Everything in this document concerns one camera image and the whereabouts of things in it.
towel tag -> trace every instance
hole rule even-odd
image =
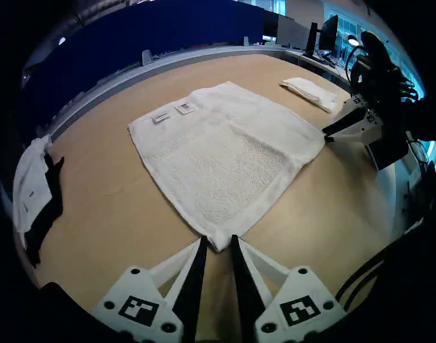
[[[180,106],[175,106],[175,108],[181,113],[181,114],[187,114],[190,112],[193,112],[195,110],[197,110],[197,107],[190,103],[190,102],[186,102],[181,104]]]
[[[161,121],[163,121],[164,119],[169,118],[171,115],[167,112],[165,113],[161,113],[161,114],[156,114],[154,116],[151,117],[151,119],[153,120],[153,123],[157,124]]]

blue partition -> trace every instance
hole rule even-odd
[[[264,10],[231,0],[156,0],[133,5],[85,26],[42,62],[16,106],[25,142],[37,125],[96,82],[152,54],[204,43],[261,41]]]

wooden table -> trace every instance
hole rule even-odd
[[[327,114],[278,85],[292,77],[338,94],[336,111]],[[64,213],[41,249],[35,271],[40,285],[59,283],[91,311],[128,266],[151,268],[197,239],[151,179],[127,127],[161,105],[225,81],[290,108],[318,128],[348,98],[322,77],[266,55],[199,62],[112,96],[54,142],[55,158],[65,156]],[[389,242],[394,182],[394,168],[377,173],[363,146],[327,145],[245,239],[288,268],[309,265],[335,294]],[[235,340],[239,330],[230,253],[209,249],[197,339]]]

black cloth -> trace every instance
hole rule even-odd
[[[25,233],[27,257],[34,267],[40,263],[39,251],[46,234],[53,225],[54,220],[62,214],[62,192],[59,182],[59,173],[64,164],[64,157],[56,164],[53,164],[53,159],[47,153],[45,154],[45,163],[48,166],[45,177],[52,198],[38,214],[37,218],[32,223],[31,229]]]

folded white towel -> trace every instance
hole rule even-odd
[[[312,81],[295,77],[280,81],[280,85],[288,87],[290,91],[321,107],[327,113],[331,113],[336,107],[337,95],[317,86]]]
[[[161,191],[218,251],[254,225],[324,145],[323,133],[295,113],[230,82],[195,90],[129,131]]]
[[[46,149],[50,146],[50,135],[34,139],[16,167],[13,182],[13,224],[21,234],[24,248],[24,233],[30,230],[35,218],[52,198],[45,176],[48,166],[44,160]]]

